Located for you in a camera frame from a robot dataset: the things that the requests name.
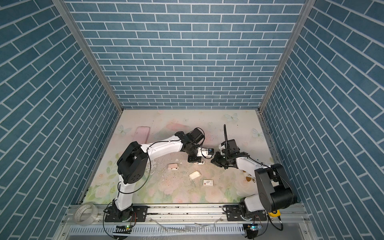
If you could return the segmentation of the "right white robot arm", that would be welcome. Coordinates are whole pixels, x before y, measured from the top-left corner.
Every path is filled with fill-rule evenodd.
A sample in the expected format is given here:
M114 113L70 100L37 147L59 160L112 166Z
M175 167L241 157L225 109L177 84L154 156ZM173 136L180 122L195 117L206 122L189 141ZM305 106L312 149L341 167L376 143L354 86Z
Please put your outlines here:
M249 219L259 211L272 213L297 203L297 197L281 164L267 165L241 152L235 140L221 143L211 163L224 169L242 170L256 180L257 193L241 199L241 215Z

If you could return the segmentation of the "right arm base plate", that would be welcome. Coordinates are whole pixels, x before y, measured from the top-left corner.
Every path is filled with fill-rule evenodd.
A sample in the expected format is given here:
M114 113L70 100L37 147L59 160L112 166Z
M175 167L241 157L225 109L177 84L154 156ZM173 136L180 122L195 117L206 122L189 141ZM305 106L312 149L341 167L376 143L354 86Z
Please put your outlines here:
M242 212L239 205L223 205L222 210L226 215L228 222L239 222L239 221L266 221L268 218L265 211L255 212Z

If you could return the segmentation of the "staple box sleeve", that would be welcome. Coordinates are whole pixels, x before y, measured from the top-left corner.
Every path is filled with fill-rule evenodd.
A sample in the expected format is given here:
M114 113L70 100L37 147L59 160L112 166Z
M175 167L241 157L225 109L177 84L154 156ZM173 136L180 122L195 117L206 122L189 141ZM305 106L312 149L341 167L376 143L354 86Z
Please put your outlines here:
M214 181L213 180L203 180L203 185L204 186L213 186Z

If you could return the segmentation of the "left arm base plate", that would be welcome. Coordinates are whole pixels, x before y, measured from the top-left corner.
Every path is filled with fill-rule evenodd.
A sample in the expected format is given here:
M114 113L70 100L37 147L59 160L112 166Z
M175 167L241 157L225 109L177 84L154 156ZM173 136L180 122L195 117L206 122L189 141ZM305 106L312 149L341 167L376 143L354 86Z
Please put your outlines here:
M131 206L123 211L120 211L115 205L112 205L104 210L104 221L107 223L140 223L146 220L147 212L148 206Z

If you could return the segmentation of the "staple box tray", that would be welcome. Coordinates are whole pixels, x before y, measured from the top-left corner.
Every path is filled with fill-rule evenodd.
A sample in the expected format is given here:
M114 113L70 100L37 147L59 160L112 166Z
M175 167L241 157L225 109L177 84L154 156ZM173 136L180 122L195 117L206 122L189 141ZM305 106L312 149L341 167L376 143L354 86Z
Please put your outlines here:
M191 180L197 179L197 178L199 178L200 176L201 176L201 173L200 173L199 171L195 171L195 172L189 174L189 178L190 178Z

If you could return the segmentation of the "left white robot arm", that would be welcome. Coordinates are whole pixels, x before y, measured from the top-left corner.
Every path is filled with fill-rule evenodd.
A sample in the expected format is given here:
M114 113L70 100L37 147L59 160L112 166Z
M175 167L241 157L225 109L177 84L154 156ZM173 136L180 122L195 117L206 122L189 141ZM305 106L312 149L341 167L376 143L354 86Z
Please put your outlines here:
M147 163L151 163L151 160L184 152L188 155L188 162L202 163L198 152L204 140L204 131L195 128L189 133L179 131L165 140L150 144L141 145L137 141L130 143L117 161L119 183L117 197L113 201L115 209L124 212L132 206L136 182L144 176Z

